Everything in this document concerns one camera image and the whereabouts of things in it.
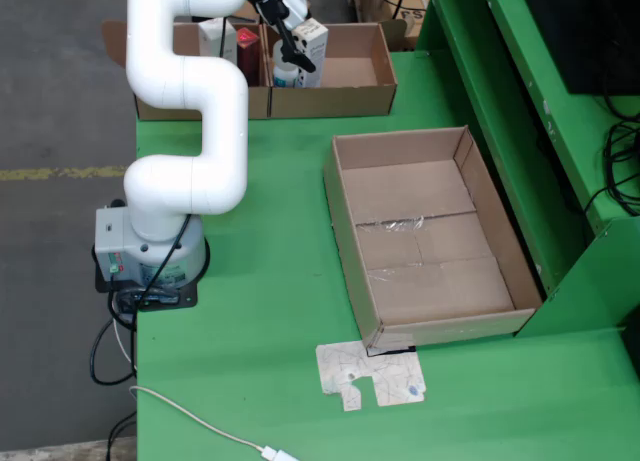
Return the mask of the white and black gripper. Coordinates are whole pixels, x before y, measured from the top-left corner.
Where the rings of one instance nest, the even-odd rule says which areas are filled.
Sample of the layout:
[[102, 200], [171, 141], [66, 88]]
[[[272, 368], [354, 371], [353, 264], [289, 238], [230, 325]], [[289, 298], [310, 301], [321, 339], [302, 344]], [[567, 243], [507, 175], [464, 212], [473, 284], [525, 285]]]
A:
[[281, 36], [282, 59], [306, 72], [313, 73], [316, 66], [297, 47], [291, 30], [286, 26], [299, 26], [308, 16], [306, 0], [247, 0], [270, 26]]

